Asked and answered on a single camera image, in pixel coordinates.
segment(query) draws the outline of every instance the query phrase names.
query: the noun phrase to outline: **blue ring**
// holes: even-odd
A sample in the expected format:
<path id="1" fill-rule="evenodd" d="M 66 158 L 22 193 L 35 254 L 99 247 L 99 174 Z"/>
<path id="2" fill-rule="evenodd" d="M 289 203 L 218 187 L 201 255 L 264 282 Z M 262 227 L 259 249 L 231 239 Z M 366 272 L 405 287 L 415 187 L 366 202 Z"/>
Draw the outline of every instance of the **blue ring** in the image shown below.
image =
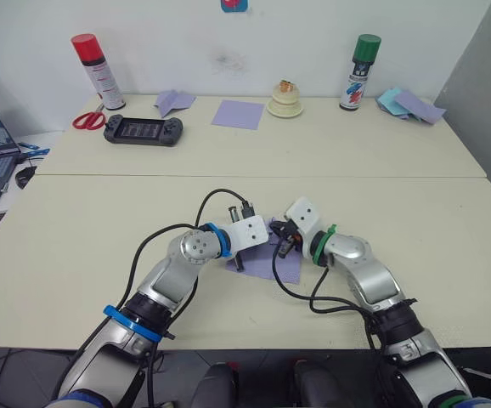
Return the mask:
<path id="1" fill-rule="evenodd" d="M 476 397 L 475 399 L 469 399 L 469 400 L 464 400 L 461 402 L 458 402 L 455 406 L 459 406 L 459 408 L 472 408 L 474 406 L 478 406 L 481 403 L 491 403 L 491 399 L 489 398 L 483 398 L 483 397 Z"/>
<path id="2" fill-rule="evenodd" d="M 225 236 L 223 235 L 223 232 L 216 227 L 213 223 L 206 223 L 206 225 L 215 232 L 215 235 L 217 235 L 217 238 L 219 239 L 219 243 L 221 244 L 221 256 L 223 258 L 228 258 L 232 255 L 230 253 L 229 249 L 227 248 L 227 240 L 225 239 Z"/>
<path id="3" fill-rule="evenodd" d="M 138 323 L 134 323 L 132 320 L 128 319 L 126 316 L 123 316 L 121 313 L 119 313 L 117 309 L 111 305 L 108 305 L 104 308 L 104 314 L 116 320 L 118 323 L 121 323 L 122 325 L 129 328 L 133 332 L 139 334 L 140 336 L 144 336 L 148 340 L 151 340 L 152 342 L 158 343 L 162 339 L 162 336 L 160 334 L 157 334 L 154 331 L 146 329 L 145 327 L 139 325 Z"/>
<path id="4" fill-rule="evenodd" d="M 86 402 L 90 405 L 94 405 L 97 408 L 104 408 L 104 402 L 100 400 L 99 398 L 90 395 L 90 394 L 85 394 L 82 393 L 81 391 L 74 391 L 72 394 L 65 395 L 62 398 L 57 399 L 54 402 L 58 401 L 67 401 L 67 400 L 72 400 L 72 401 L 82 401 Z"/>

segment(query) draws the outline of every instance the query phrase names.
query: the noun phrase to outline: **green ring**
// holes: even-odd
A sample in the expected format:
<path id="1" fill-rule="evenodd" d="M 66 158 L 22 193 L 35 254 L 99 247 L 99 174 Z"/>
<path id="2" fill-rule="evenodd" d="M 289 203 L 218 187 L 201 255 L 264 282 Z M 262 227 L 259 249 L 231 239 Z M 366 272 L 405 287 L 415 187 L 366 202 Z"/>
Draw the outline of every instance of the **green ring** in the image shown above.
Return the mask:
<path id="1" fill-rule="evenodd" d="M 464 400 L 468 400 L 466 395 L 455 395 L 451 398 L 446 399 L 442 404 L 438 406 L 438 408 L 451 408 L 455 404 L 458 404 Z"/>
<path id="2" fill-rule="evenodd" d="M 325 244 L 331 238 L 334 234 L 336 233 L 336 224 L 332 224 L 330 228 L 325 232 L 325 235 L 323 235 L 323 238 L 321 238 L 321 241 L 319 242 L 319 245 L 317 245 L 317 249 L 315 250 L 315 254 L 313 255 L 313 263 L 319 265 L 319 257 L 321 256 L 321 253 L 323 252 L 323 248 L 325 247 Z"/>

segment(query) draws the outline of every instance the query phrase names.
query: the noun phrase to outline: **white wall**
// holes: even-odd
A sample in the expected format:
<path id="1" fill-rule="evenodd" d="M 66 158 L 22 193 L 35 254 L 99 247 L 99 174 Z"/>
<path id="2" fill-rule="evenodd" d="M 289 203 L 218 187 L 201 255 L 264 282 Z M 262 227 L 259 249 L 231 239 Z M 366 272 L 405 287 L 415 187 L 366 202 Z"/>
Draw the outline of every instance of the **white wall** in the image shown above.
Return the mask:
<path id="1" fill-rule="evenodd" d="M 70 44 L 97 35 L 121 89 L 269 95 L 281 78 L 337 96 L 357 35 L 382 38 L 370 95 L 436 98 L 491 0 L 0 0 L 0 115 L 15 135 L 66 128 L 93 89 Z"/>

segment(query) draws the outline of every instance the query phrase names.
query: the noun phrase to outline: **light blue paper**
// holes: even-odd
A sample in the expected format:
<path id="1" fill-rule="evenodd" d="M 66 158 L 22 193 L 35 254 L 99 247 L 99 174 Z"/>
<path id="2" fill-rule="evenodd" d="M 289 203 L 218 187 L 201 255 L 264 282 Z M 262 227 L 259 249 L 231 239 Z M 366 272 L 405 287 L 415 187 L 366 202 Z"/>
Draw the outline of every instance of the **light blue paper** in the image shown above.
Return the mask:
<path id="1" fill-rule="evenodd" d="M 382 105 L 385 110 L 387 110 L 391 115 L 401 116 L 408 115 L 410 113 L 409 110 L 404 108 L 401 104 L 399 104 L 395 97 L 402 92 L 400 88 L 392 88 L 388 89 L 380 96 L 377 101 L 378 104 Z"/>
<path id="2" fill-rule="evenodd" d="M 389 112 L 389 110 L 386 109 L 386 107 L 384 105 L 382 105 L 380 102 L 376 101 L 376 103 L 378 104 L 378 108 L 380 108 L 382 111 L 384 112 L 387 112 L 387 113 L 391 113 Z M 403 115 L 394 115 L 395 117 L 397 117 L 398 119 L 409 119 L 411 116 L 413 117 L 413 115 L 408 115 L 408 114 L 403 114 Z"/>

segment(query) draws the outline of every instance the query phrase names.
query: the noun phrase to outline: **spray can cap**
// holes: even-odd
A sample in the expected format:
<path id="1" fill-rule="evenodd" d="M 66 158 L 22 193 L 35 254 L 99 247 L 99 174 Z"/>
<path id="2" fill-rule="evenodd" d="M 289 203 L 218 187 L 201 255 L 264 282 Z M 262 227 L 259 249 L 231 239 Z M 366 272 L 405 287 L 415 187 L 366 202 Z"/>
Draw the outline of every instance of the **spray can cap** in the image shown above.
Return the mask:
<path id="1" fill-rule="evenodd" d="M 95 61 L 104 57 L 94 34 L 80 34 L 72 37 L 71 41 L 81 61 Z"/>
<path id="2" fill-rule="evenodd" d="M 353 58 L 362 62 L 374 62 L 380 48 L 381 38 L 374 34 L 361 34 L 358 36 Z"/>

